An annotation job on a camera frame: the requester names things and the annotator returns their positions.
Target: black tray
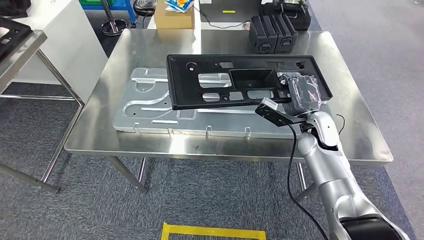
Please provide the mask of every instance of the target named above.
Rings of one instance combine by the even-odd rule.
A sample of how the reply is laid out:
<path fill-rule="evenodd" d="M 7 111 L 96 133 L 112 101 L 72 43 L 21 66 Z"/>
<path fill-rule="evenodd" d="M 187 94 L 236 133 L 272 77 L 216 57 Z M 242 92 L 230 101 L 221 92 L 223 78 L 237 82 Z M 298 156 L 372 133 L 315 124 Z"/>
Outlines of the black tray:
<path fill-rule="evenodd" d="M 277 72 L 314 75 L 321 99 L 333 97 L 310 55 L 168 55 L 166 58 L 169 95 L 173 110 L 222 108 L 258 105 L 262 99 L 249 98 L 249 91 L 271 91 L 276 103 L 289 103 L 288 86 L 280 84 Z M 199 74 L 226 73 L 231 86 L 203 88 Z M 230 100 L 230 93 L 240 92 L 241 100 Z M 216 101 L 205 101 L 203 94 L 219 94 Z"/>
<path fill-rule="evenodd" d="M 0 38 L 0 62 L 17 48 L 33 31 L 30 26 L 0 17 L 0 27 L 9 32 Z"/>

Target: snack bag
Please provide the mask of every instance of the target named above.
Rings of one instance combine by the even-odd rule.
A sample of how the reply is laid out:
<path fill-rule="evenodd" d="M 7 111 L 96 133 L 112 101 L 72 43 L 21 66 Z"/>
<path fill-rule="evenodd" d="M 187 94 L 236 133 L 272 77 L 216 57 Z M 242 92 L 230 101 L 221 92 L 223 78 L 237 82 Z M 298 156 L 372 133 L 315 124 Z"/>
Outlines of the snack bag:
<path fill-rule="evenodd" d="M 168 4 L 166 8 L 170 12 L 185 13 L 193 5 L 194 0 L 166 0 L 165 3 Z"/>

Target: yellow tape marking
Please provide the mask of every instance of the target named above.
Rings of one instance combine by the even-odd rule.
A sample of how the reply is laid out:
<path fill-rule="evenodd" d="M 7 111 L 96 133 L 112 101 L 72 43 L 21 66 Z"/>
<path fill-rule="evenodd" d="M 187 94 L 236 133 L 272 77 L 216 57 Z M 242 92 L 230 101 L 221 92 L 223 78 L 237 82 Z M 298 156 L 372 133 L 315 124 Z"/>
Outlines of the yellow tape marking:
<path fill-rule="evenodd" d="M 166 222 L 163 222 L 162 235 L 160 236 L 160 240 L 168 240 L 170 234 L 267 240 L 265 231 L 169 225 Z"/>

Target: black cable wire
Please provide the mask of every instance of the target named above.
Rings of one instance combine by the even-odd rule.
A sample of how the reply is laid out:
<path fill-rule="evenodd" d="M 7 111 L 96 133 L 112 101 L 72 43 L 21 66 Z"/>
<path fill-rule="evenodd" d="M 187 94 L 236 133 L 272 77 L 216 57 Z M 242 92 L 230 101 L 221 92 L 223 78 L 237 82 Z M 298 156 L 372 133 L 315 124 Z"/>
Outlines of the black cable wire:
<path fill-rule="evenodd" d="M 216 25 L 212 25 L 211 22 L 209 21 L 209 18 L 206 16 L 206 14 L 204 14 L 202 11 L 200 11 L 199 9 L 197 9 L 195 6 L 193 6 L 194 9 L 196 9 L 207 21 L 207 23 L 209 24 L 209 26 L 214 27 L 214 28 L 218 28 L 218 29 L 229 29 L 229 28 L 236 28 L 238 26 L 241 26 L 245 23 L 250 22 L 250 20 L 244 21 L 240 24 L 234 25 L 234 26 L 216 26 Z"/>
<path fill-rule="evenodd" d="M 144 29 L 145 28 L 145 19 L 146 17 L 143 17 L 143 20 L 141 21 L 141 28 Z"/>
<path fill-rule="evenodd" d="M 340 135 L 343 131 L 343 129 L 345 129 L 345 123 L 346 123 L 346 119 L 344 116 L 340 115 L 340 114 L 336 114 L 337 116 L 341 117 L 343 119 L 343 126 L 341 126 L 340 131 L 338 131 L 338 134 Z"/>
<path fill-rule="evenodd" d="M 329 240 L 328 237 L 327 237 L 327 235 L 326 235 L 326 233 L 324 232 L 323 228 L 320 226 L 320 224 L 317 222 L 317 220 L 314 218 L 314 216 L 312 216 L 312 214 L 310 214 L 308 212 L 308 210 L 306 210 L 296 200 L 296 198 L 292 194 L 292 190 L 290 189 L 290 173 L 292 171 L 293 157 L 295 155 L 296 143 L 298 142 L 298 139 L 297 139 L 297 136 L 296 136 L 296 131 L 293 128 L 293 126 L 291 124 L 289 124 L 288 126 L 290 127 L 291 131 L 293 132 L 293 148 L 291 149 L 290 161 L 288 162 L 288 173 L 287 173 L 287 191 L 288 191 L 288 196 L 293 201 L 293 203 L 296 204 L 296 206 L 298 206 L 300 208 L 300 210 L 302 210 L 312 220 L 312 222 L 315 224 L 315 226 L 318 228 L 319 232 L 321 233 L 322 238 L 324 238 L 325 240 Z"/>

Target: aluminum plate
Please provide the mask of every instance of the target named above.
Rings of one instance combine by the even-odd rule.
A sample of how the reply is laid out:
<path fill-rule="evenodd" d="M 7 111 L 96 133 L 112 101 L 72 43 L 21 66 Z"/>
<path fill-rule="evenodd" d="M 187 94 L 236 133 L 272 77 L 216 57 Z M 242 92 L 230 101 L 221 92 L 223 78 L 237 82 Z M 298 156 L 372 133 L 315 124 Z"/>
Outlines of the aluminum plate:
<path fill-rule="evenodd" d="M 206 74 L 199 77 L 199 82 L 210 87 L 231 84 L 229 76 L 220 73 Z M 166 69 L 135 68 L 118 105 L 113 127 L 129 133 L 293 138 L 290 128 L 264 120 L 255 113 L 256 107 L 172 110 Z"/>

